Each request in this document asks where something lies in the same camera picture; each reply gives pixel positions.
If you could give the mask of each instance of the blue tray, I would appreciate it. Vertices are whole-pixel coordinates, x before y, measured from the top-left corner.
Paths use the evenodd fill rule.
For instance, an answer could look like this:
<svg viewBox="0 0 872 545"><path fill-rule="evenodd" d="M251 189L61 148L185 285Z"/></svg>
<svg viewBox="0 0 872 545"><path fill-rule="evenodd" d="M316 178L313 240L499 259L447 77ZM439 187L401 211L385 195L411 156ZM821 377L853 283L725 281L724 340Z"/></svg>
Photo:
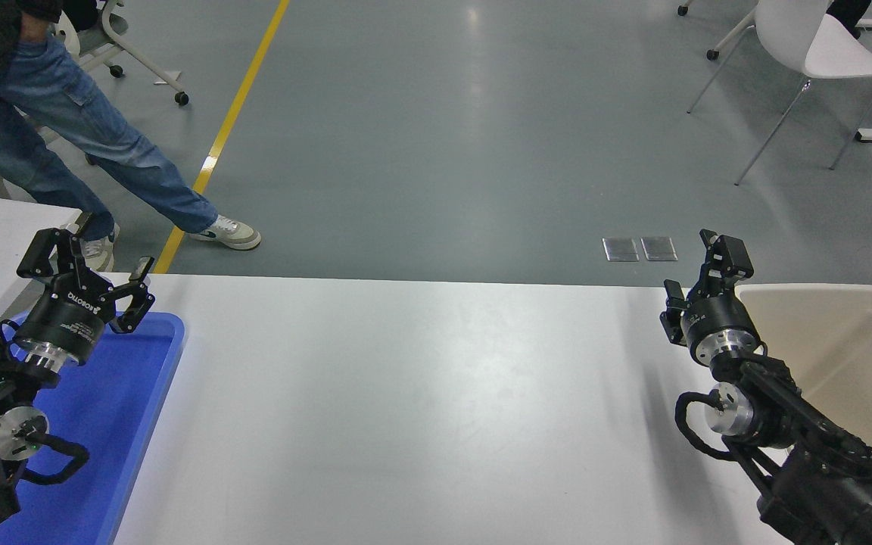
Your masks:
<svg viewBox="0 0 872 545"><path fill-rule="evenodd" d="M149 313L128 335L107 327L85 366L65 366L59 386L39 392L34 404L49 418L49 432L86 446L89 462L60 485L22 481L22 510L0 524L0 545L114 541L183 341L183 322L173 314ZM28 466L51 474L66 461L44 448Z"/></svg>

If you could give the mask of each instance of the beige plastic bin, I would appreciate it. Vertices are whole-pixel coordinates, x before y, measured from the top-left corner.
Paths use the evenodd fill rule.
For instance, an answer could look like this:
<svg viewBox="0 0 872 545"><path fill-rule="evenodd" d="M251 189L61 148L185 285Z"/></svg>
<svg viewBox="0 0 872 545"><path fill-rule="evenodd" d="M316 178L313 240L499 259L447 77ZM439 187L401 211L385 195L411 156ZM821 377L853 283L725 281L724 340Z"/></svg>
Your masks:
<svg viewBox="0 0 872 545"><path fill-rule="evenodd" d="M741 285L737 294L803 397L872 446L872 286Z"/></svg>

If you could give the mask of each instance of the gray floor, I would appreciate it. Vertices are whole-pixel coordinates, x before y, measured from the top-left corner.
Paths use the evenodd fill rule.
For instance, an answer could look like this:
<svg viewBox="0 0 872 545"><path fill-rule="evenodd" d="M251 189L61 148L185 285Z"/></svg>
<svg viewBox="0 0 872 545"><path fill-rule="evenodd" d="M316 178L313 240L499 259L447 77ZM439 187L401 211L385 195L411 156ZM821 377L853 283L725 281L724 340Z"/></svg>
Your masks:
<svg viewBox="0 0 872 545"><path fill-rule="evenodd" d="M125 55L127 77L94 77L191 182L277 4L120 12L192 103ZM872 82L814 84L734 187L799 77L750 36L685 114L717 67L706 49L752 3L676 5L294 0L205 191L264 242L184 241L170 272L688 285L706 227L745 239L755 282L872 283L872 145L827 169ZM872 51L872 32L861 42ZM169 222L52 147L122 224L117 268L157 256ZM602 237L645 235L674 238L679 260L606 261Z"/></svg>

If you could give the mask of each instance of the white sneaker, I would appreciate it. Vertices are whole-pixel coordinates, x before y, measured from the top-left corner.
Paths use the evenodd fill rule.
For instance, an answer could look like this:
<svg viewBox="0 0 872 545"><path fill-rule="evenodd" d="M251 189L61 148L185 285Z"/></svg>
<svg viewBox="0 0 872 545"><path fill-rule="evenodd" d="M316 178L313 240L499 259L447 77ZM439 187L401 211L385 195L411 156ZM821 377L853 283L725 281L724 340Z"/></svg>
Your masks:
<svg viewBox="0 0 872 545"><path fill-rule="evenodd" d="M114 244L120 235L120 226L114 224L114 231L97 241L82 241L79 244L86 259L86 266L97 273L109 273L114 269Z"/></svg>
<svg viewBox="0 0 872 545"><path fill-rule="evenodd" d="M221 242L236 251L249 251L260 244L260 232L246 223L230 220L223 215L218 215L211 227L201 232L188 232L187 236L195 241Z"/></svg>

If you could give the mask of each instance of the office chair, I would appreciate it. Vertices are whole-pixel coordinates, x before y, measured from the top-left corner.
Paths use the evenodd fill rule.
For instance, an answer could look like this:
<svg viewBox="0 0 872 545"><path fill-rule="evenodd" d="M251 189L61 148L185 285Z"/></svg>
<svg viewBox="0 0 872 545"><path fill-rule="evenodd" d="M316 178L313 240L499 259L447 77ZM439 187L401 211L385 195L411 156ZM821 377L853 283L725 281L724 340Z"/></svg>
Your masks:
<svg viewBox="0 0 872 545"><path fill-rule="evenodd" d="M177 91L173 96L174 102L179 106L184 106L190 102L190 97L184 91L184 87L177 82L176 79L167 75L163 69L160 69L148 56L144 55L139 49L131 45L123 38L130 25L123 17L114 14L114 9L123 7L125 0L107 0L104 3L103 10L100 11L99 24L76 32L66 32L64 37L64 45L69 49L70 55L74 58L79 58L79 65L84 71L89 72L97 66L104 64L110 69L110 74L113 77L122 77L123 68L119 65L111 63L111 59L117 56L120 52L125 51L141 62L143 66L148 67L150 72L156 73L164 82L172 86ZM83 55L89 55L90 58L83 59Z"/></svg>
<svg viewBox="0 0 872 545"><path fill-rule="evenodd" d="M804 82L799 87L793 102L779 118L771 134L758 149L749 164L742 170L736 185L740 185L742 179L752 168L755 160L769 144L773 135L782 126L786 115L795 106L803 93L812 86L813 79L858 79L859 77L872 77L872 53L863 45L859 44L854 37L843 27L833 15L827 14L827 5L830 0L758 0L755 6L755 34L758 41L776 61L786 68L802 73ZM742 42L742 37L736 41L729 55L722 61L719 68L713 73L712 78L705 84L705 89L699 93L695 102L688 108L691 114L699 100L705 95L705 91L714 82L722 68L736 52L737 46ZM854 127L861 126L864 118L872 108L872 100L863 111L861 118ZM840 148L839 154L830 165L830 170L836 168L840 158L846 152L857 134L857 129L850 134Z"/></svg>

